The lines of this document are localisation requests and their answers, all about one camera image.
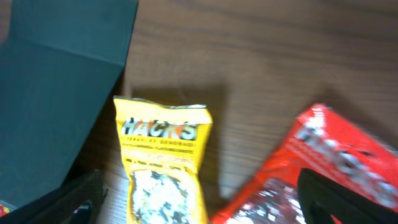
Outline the Haribo gummy bag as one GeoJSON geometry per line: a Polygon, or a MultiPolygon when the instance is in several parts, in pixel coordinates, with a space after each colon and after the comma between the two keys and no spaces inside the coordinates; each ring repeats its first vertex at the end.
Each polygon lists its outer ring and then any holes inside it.
{"type": "Polygon", "coordinates": [[[4,205],[0,204],[0,217],[3,217],[10,213],[10,209],[5,207],[4,205]]]}

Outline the red Hacks candy bag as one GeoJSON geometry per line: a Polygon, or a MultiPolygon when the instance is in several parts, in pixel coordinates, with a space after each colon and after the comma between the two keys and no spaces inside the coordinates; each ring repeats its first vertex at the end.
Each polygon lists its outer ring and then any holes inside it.
{"type": "Polygon", "coordinates": [[[324,104],[296,117],[288,134],[212,223],[304,223],[297,181],[309,168],[393,211],[397,152],[324,104]]]}

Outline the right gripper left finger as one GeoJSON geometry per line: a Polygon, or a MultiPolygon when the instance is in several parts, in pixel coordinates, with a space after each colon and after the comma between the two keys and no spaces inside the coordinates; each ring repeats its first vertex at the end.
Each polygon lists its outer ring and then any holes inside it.
{"type": "Polygon", "coordinates": [[[93,170],[1,217],[1,224],[95,223],[108,191],[93,170]]]}

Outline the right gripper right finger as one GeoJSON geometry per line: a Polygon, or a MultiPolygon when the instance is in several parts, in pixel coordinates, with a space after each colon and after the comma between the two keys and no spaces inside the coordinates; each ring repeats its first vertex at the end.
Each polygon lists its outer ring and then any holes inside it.
{"type": "Polygon", "coordinates": [[[397,224],[397,213],[337,182],[304,168],[297,181],[298,201],[306,224],[397,224]]]}

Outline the yellow Hacks candy bag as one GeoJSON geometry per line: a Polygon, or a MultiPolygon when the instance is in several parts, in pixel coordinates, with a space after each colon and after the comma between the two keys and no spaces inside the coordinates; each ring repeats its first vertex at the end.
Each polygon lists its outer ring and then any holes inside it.
{"type": "Polygon", "coordinates": [[[213,124],[207,107],[121,96],[113,103],[129,179],[127,222],[208,223],[198,180],[213,124]]]}

